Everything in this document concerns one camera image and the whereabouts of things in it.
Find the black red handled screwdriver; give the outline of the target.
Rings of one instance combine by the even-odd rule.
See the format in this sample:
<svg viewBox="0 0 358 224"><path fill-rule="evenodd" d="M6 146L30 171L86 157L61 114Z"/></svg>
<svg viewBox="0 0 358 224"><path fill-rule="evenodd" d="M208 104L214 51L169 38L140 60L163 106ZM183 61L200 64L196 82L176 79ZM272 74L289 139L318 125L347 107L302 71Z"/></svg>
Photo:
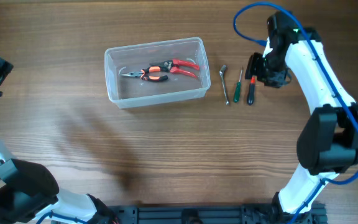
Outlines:
<svg viewBox="0 0 358 224"><path fill-rule="evenodd" d="M254 104L254 91L255 91L255 77L252 77L249 83L249 91L247 94L247 104Z"/></svg>

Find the green handled screwdriver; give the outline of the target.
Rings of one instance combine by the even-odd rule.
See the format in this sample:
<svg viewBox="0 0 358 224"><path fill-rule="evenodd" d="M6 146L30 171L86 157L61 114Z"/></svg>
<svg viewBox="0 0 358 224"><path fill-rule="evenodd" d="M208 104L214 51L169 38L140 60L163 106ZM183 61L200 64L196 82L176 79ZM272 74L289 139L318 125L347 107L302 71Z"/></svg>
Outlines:
<svg viewBox="0 0 358 224"><path fill-rule="evenodd" d="M238 79L238 82L236 83L236 89L235 89L235 92L234 92L234 98L233 98L234 103L239 102L239 98L240 98L240 94L241 94L241 81L242 81L243 73L244 73L244 68L241 67L241 71L240 71L240 74L239 74L239 79Z"/></svg>

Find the silver socket wrench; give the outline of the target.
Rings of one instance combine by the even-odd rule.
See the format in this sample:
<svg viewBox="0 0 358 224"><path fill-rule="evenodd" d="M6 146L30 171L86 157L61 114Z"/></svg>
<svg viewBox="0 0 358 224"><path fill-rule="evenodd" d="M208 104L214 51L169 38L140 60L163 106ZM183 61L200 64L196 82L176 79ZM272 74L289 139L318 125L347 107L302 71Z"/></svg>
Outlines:
<svg viewBox="0 0 358 224"><path fill-rule="evenodd" d="M226 71L226 69L227 69L227 65L223 65L221 67L221 69L219 70L219 76L221 77L221 82L222 82L223 91L224 91L224 97L226 99L226 105L229 105L229 97L227 94L226 82L224 79L224 72Z"/></svg>

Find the red handled pruning shears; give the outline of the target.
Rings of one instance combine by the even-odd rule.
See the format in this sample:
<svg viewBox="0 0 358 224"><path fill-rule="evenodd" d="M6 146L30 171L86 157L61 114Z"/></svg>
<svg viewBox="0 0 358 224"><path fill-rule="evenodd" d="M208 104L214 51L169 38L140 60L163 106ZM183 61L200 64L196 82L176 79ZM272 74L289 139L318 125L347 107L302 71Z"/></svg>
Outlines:
<svg viewBox="0 0 358 224"><path fill-rule="evenodd" d="M163 62L158 63L151 63L150 67L148 68L148 71L153 72L167 72L172 74L181 74L186 75L191 78L198 78L194 73L191 73L187 70L181 69L181 67L188 67L192 68L194 70L199 70L200 67L193 63L186 60L180 60L180 59L170 59Z"/></svg>

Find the clear plastic container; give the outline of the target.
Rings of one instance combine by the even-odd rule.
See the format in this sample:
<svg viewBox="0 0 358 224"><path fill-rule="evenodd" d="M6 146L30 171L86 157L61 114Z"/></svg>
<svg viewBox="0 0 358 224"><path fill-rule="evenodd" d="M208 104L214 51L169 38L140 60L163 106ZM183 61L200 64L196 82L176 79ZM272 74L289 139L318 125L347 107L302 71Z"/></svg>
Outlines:
<svg viewBox="0 0 358 224"><path fill-rule="evenodd" d="M181 69L194 73L198 78L156 72L151 75L167 75L168 80L148 82L119 76L120 73L140 71L149 68L151 63L174 58L197 64L199 70L188 67ZM211 86L208 59L199 37L107 49L104 70L108 97L120 109L202 98Z"/></svg>

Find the orange black needle-nose pliers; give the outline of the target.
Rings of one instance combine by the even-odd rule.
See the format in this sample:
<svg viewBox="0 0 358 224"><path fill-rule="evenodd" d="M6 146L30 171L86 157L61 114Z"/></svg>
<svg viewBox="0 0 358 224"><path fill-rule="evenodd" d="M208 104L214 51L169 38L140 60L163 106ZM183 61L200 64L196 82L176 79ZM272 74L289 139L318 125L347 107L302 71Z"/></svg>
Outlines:
<svg viewBox="0 0 358 224"><path fill-rule="evenodd" d="M156 73L156 72L166 72L166 70L159 66L153 66L146 69L142 69L140 71L120 73L119 76L140 78L141 80L148 81L148 82L164 82L168 80L167 75L163 75L163 76L151 75L151 73Z"/></svg>

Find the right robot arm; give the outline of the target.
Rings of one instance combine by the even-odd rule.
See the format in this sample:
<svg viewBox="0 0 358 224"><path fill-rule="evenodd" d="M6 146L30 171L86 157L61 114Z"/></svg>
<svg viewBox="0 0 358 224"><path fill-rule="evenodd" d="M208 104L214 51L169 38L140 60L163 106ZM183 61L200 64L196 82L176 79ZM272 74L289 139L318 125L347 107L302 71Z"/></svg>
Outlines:
<svg viewBox="0 0 358 224"><path fill-rule="evenodd" d="M295 223L326 184L339 185L339 175L358 166L358 104L335 76L315 29L285 10L271 15L267 27L265 50L250 57L246 79L280 88L296 78L310 109L296 142L298 166L268 214L270 223Z"/></svg>

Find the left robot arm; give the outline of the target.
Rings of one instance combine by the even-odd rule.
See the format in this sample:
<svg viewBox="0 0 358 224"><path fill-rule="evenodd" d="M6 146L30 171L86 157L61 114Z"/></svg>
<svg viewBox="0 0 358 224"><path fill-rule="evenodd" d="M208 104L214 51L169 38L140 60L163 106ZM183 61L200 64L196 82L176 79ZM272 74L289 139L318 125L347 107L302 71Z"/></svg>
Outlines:
<svg viewBox="0 0 358 224"><path fill-rule="evenodd" d="M61 189L42 164L17 159L0 138L0 223L119 223L100 199Z"/></svg>

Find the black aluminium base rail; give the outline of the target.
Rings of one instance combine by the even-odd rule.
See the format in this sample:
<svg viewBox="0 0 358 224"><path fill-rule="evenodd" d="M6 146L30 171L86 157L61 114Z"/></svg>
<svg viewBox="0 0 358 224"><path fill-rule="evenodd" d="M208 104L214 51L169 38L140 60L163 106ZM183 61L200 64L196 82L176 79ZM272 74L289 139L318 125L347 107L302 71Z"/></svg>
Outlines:
<svg viewBox="0 0 358 224"><path fill-rule="evenodd" d="M109 209L114 216L112 222L122 224L268 224L292 223L293 218L289 213L280 218L269 203L220 207L113 206Z"/></svg>

